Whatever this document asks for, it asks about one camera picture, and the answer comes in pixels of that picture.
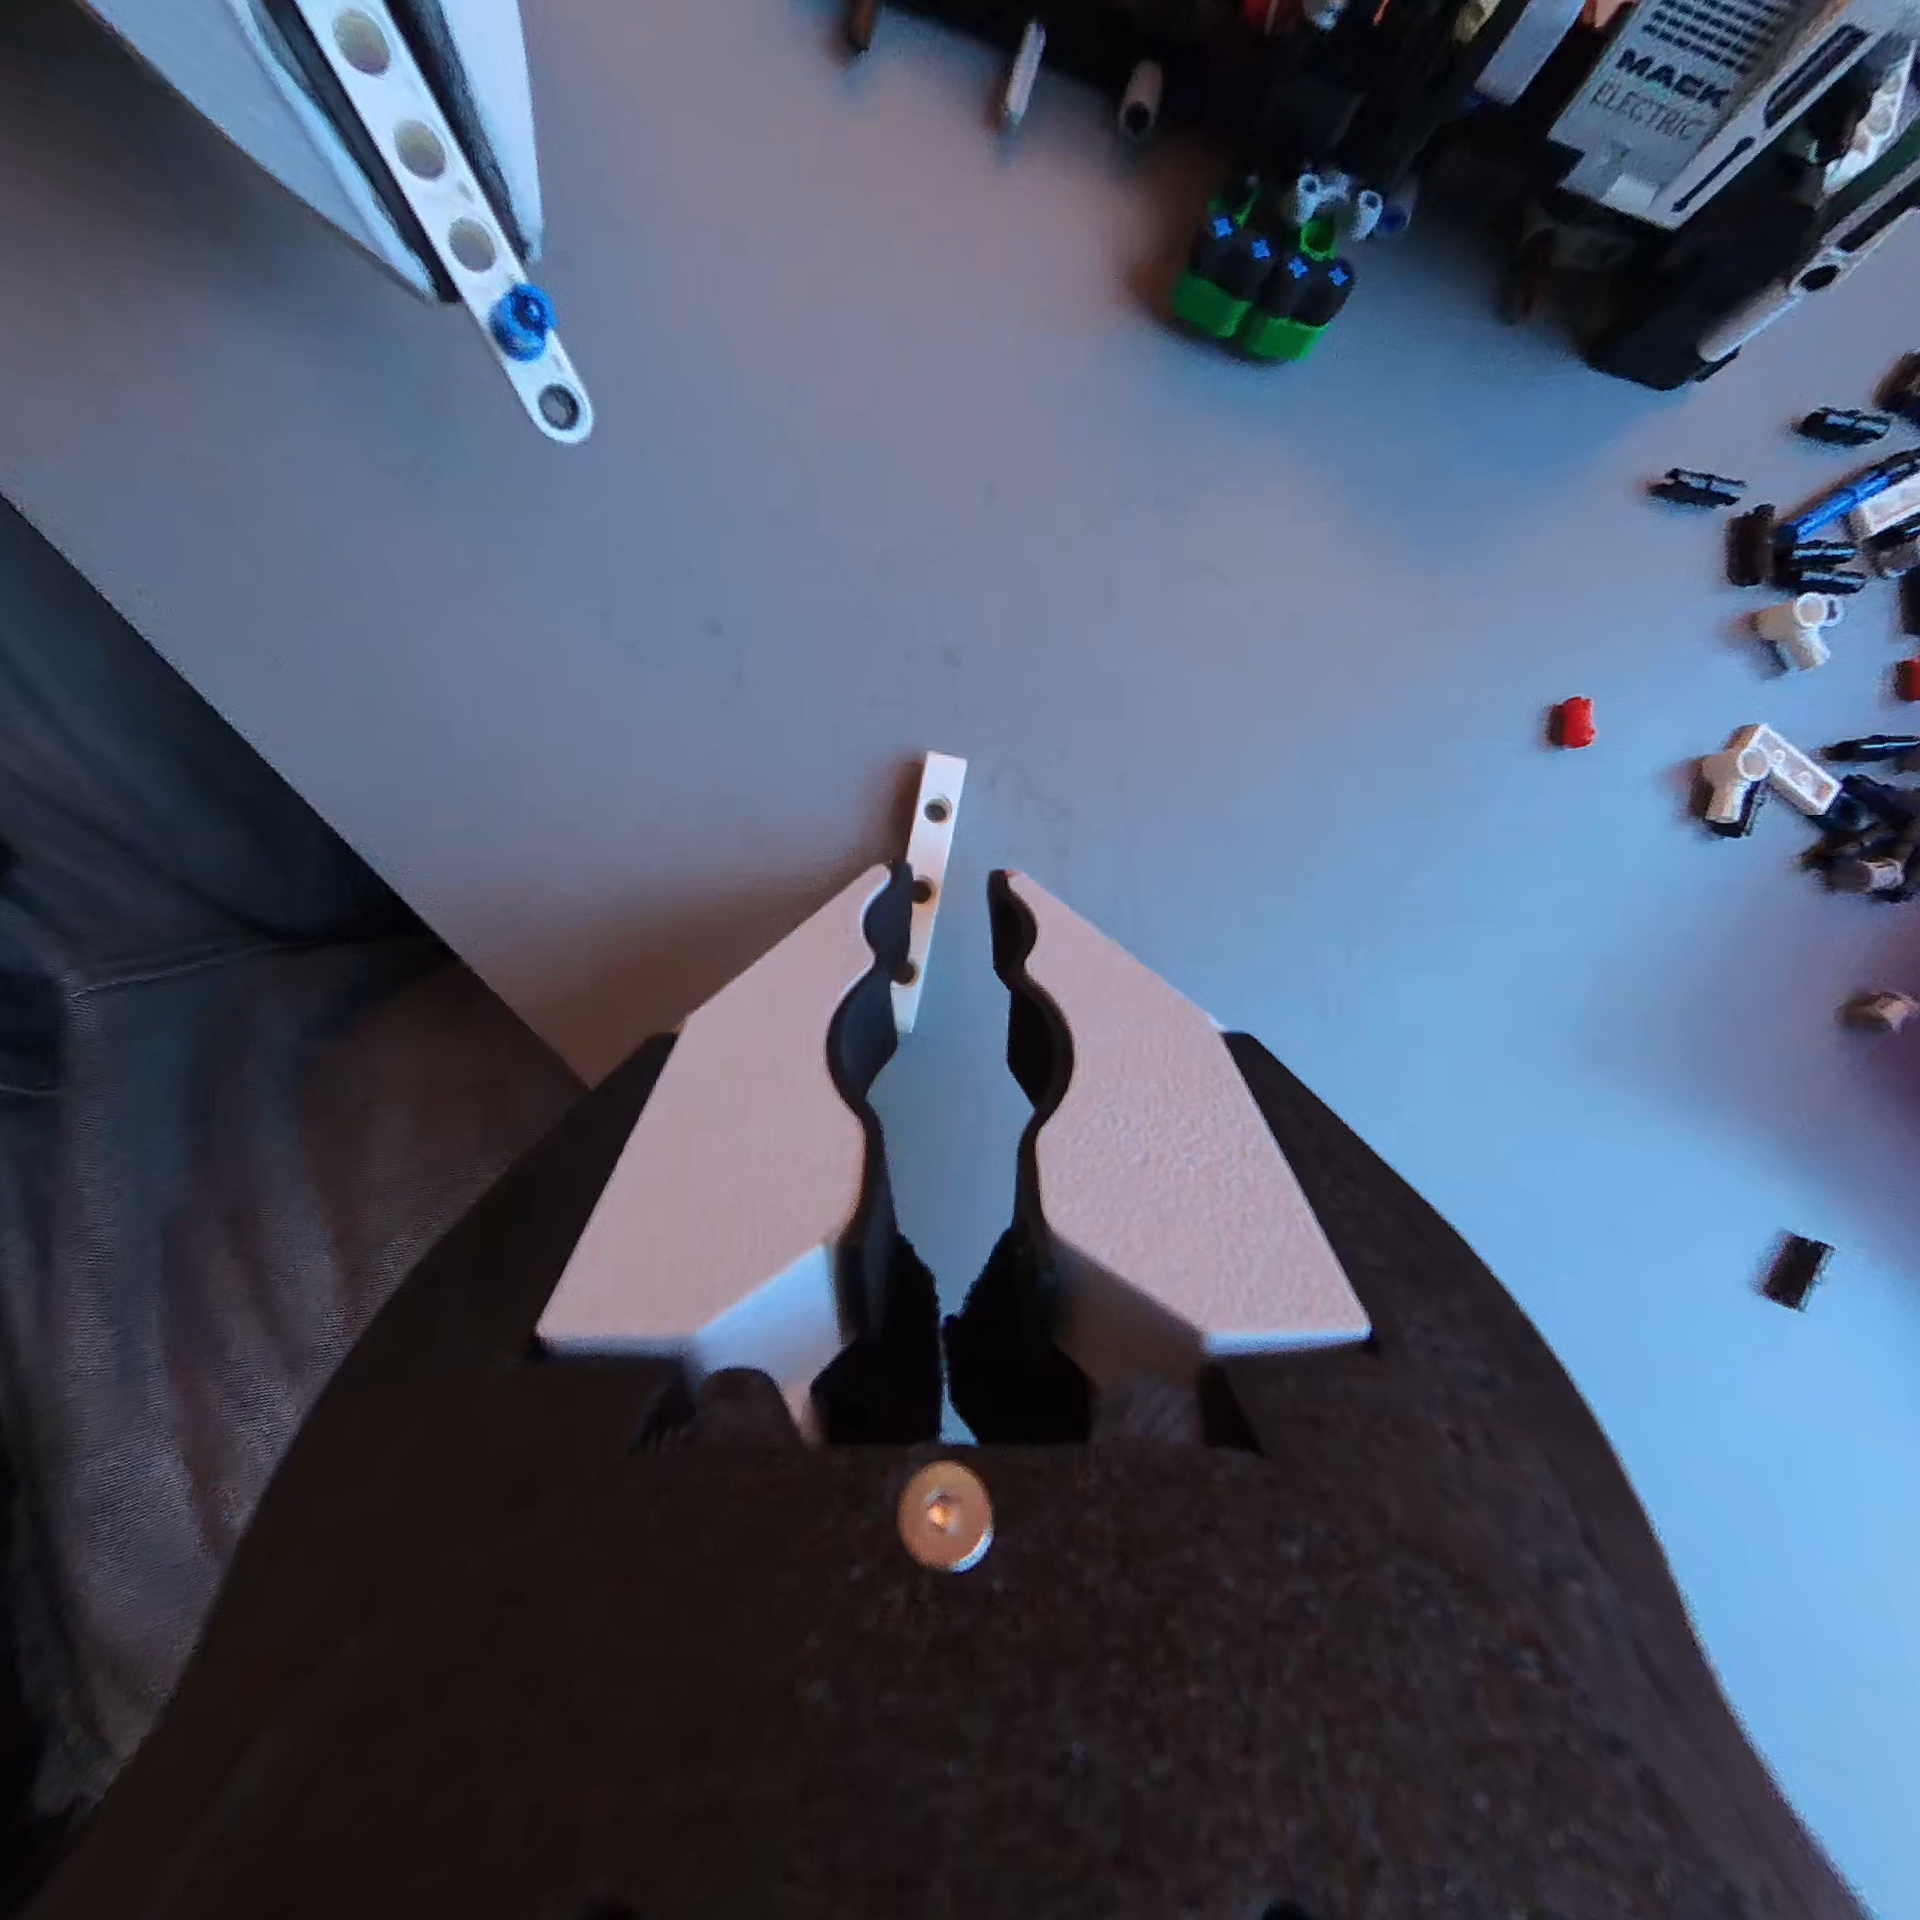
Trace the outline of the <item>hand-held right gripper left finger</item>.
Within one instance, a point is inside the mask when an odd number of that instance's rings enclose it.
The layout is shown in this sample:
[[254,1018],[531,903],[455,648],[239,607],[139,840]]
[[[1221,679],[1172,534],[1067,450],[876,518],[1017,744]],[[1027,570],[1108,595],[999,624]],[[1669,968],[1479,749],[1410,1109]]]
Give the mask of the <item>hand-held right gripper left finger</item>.
[[907,866],[871,869],[685,1018],[534,1323],[545,1350],[671,1360],[691,1387],[756,1372],[841,1445],[937,1435],[937,1291],[871,1104],[913,904]]

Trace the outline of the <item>pile of small lego pieces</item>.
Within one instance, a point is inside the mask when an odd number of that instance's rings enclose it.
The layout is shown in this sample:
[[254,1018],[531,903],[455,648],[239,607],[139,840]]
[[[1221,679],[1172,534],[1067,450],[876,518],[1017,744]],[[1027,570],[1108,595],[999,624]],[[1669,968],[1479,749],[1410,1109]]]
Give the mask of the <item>pile of small lego pieces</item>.
[[[1741,630],[1779,672],[1783,670],[1769,647],[1754,635],[1749,618],[1798,591],[1830,591],[1844,600],[1844,614],[1849,614],[1862,595],[1887,587],[1900,630],[1916,640],[1916,427],[1918,357],[1908,351],[1883,376],[1873,405],[1862,408],[1821,405],[1793,424],[1794,436],[1814,447],[1868,454],[1866,466],[1844,472],[1798,509],[1783,512],[1766,501],[1749,499],[1741,480],[1719,470],[1673,466],[1645,485],[1647,499],[1669,509],[1725,517],[1723,579],[1735,589],[1766,595],[1764,603],[1745,612]],[[1894,447],[1891,438],[1900,431],[1907,431],[1910,444]],[[1751,832],[1764,804],[1783,804],[1814,832],[1806,863],[1830,891],[1886,903],[1913,901],[1918,884],[1916,727],[1846,735],[1806,754],[1839,782],[1833,812],[1811,820],[1787,803],[1764,795]],[[1695,815],[1695,772],[1691,806]]]

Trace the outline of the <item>white lego angle connector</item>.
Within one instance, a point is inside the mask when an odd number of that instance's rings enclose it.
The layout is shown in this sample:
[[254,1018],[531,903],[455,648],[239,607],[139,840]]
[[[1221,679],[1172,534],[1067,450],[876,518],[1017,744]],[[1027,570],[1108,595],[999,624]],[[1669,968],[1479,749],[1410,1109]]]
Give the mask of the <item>white lego angle connector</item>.
[[1751,632],[1790,674],[1819,670],[1830,655],[1830,632],[1844,619],[1844,600],[1830,591],[1798,591],[1749,618]]
[[1695,815],[1719,837],[1751,832],[1764,795],[1804,819],[1826,819],[1839,799],[1838,778],[1769,724],[1745,724],[1695,764]]

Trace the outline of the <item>short white lego beam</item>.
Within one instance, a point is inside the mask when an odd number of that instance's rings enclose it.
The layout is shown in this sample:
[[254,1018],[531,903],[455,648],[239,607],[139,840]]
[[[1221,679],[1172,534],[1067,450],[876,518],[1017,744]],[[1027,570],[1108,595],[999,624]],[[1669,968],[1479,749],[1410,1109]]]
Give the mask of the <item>short white lego beam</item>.
[[924,754],[914,819],[902,852],[907,866],[907,933],[891,988],[901,1038],[907,1038],[919,1022],[967,774],[970,764],[962,756]]

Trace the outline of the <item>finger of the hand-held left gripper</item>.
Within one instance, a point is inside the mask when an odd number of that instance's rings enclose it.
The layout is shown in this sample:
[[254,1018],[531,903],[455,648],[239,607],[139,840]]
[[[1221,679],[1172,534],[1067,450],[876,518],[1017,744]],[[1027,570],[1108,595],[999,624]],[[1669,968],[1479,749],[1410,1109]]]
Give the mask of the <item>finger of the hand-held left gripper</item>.
[[90,2],[86,12],[268,175],[428,302],[435,248],[300,15],[275,5]]
[[525,263],[545,248],[532,72],[516,2],[439,2],[455,125]]

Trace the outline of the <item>long white lego beam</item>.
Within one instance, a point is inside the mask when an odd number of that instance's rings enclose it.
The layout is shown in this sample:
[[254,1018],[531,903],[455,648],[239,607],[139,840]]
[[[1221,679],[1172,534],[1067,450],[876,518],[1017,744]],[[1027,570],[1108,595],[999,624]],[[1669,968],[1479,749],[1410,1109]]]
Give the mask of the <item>long white lego beam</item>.
[[491,341],[489,309],[516,280],[532,280],[486,204],[467,147],[436,102],[387,5],[295,2],[340,88],[351,123],[372,142],[380,170],[397,187],[425,254],[507,376],[521,408],[556,444],[578,446],[593,431],[593,402],[556,324],[545,357],[518,366]]

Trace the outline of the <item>green and black lego assembly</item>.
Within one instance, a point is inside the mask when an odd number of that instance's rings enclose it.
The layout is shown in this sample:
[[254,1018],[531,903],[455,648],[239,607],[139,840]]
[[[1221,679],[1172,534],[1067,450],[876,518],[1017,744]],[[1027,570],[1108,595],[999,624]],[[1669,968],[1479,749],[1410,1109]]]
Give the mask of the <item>green and black lego assembly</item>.
[[1385,195],[1348,173],[1234,173],[1194,228],[1167,320],[1239,362],[1295,366],[1347,311],[1357,251],[1385,226]]

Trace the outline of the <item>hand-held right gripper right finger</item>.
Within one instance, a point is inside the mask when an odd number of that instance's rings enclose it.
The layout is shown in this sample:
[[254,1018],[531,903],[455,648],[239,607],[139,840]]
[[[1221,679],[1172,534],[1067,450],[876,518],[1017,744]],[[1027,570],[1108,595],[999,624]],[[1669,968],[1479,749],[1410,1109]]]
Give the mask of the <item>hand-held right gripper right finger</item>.
[[1013,1220],[943,1323],[974,1439],[1079,1445],[1139,1387],[1366,1341],[1236,1038],[1028,874],[990,875],[990,922],[1030,1114]]

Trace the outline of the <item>person's leg in grey trousers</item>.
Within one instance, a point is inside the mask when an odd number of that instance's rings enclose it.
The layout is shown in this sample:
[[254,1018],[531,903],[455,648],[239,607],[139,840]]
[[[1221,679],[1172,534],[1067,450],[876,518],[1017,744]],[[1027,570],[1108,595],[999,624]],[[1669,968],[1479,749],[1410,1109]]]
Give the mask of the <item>person's leg in grey trousers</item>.
[[4,1915],[354,1339],[578,1092],[7,502]]

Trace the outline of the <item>partly built lego truck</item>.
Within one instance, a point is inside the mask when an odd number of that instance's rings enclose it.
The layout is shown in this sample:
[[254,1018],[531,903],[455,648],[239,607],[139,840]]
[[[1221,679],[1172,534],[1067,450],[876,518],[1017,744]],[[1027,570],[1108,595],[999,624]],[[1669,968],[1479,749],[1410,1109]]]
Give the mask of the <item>partly built lego truck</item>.
[[1673,392],[1916,220],[1916,2],[1526,5],[1477,78],[1498,309]]

